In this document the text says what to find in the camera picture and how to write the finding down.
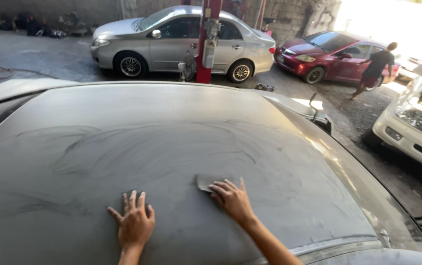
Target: red hatchback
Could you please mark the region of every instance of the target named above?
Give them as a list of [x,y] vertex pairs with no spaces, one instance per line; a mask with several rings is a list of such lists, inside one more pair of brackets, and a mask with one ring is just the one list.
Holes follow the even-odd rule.
[[[274,56],[281,67],[302,76],[309,84],[322,79],[359,82],[369,65],[359,63],[385,48],[376,41],[346,32],[324,31],[288,41],[276,49]],[[386,66],[375,87],[393,81],[399,75],[399,67],[398,63],[393,66],[389,78]]]

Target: dirt floor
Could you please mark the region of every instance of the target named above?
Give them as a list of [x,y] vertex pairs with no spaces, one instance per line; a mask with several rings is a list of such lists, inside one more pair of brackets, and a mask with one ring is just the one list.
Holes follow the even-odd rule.
[[[56,40],[47,37],[27,37],[23,32],[0,31],[0,66],[41,71],[73,81],[125,80],[113,70],[99,69],[92,58],[88,37]],[[40,78],[42,76],[16,72],[13,78]],[[147,80],[178,81],[178,74],[150,73]],[[258,83],[275,85],[276,93],[297,99],[323,102],[324,111],[334,121],[333,136],[353,153],[414,215],[422,215],[422,165],[402,153],[382,148],[372,151],[360,142],[360,135],[377,119],[384,108],[396,97],[396,91],[385,86],[349,100],[355,85],[323,81],[308,85],[277,65],[267,73],[256,75],[240,88],[254,88]],[[236,87],[224,76],[215,75],[212,83]],[[388,84],[402,87],[405,83]]]

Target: car wheel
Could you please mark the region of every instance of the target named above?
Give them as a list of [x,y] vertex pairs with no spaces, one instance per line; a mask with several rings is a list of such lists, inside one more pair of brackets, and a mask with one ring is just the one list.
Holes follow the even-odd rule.
[[371,148],[380,147],[383,143],[383,140],[374,134],[373,126],[361,135],[361,141]]
[[247,60],[235,62],[227,71],[227,78],[234,83],[245,82],[252,75],[252,64]]
[[373,91],[373,90],[374,90],[374,88],[380,87],[380,86],[383,84],[383,80],[384,80],[384,78],[383,78],[382,76],[380,76],[380,77],[378,78],[378,82],[376,83],[376,85],[375,85],[375,86],[373,86],[373,87],[367,87],[367,88],[365,89],[365,91]]
[[317,66],[309,70],[303,77],[303,80],[304,82],[312,85],[322,80],[324,78],[324,75],[325,70],[322,67]]
[[113,60],[114,69],[129,78],[142,77],[147,72],[144,58],[133,51],[122,51]]

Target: side mirror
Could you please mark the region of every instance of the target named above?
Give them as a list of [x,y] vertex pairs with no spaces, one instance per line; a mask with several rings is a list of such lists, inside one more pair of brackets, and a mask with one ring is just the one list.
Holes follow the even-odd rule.
[[343,60],[343,58],[351,59],[353,58],[353,56],[347,52],[344,52],[342,56],[340,57],[340,59]]
[[160,30],[156,29],[152,31],[151,36],[153,39],[160,39],[162,37],[162,33],[160,32]]

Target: hand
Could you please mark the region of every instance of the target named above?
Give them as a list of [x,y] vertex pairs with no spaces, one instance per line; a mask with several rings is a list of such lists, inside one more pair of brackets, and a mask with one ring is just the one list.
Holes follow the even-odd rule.
[[228,180],[224,180],[224,182],[216,181],[209,188],[215,191],[215,193],[211,194],[211,197],[240,226],[245,227],[258,220],[250,206],[243,178],[240,179],[240,188]]
[[118,241],[123,251],[129,248],[143,249],[145,243],[152,235],[155,225],[155,212],[152,206],[147,207],[149,217],[145,214],[145,192],[141,193],[136,208],[136,191],[133,190],[129,198],[123,193],[124,216],[113,208],[108,207],[108,212],[116,219],[119,226]]

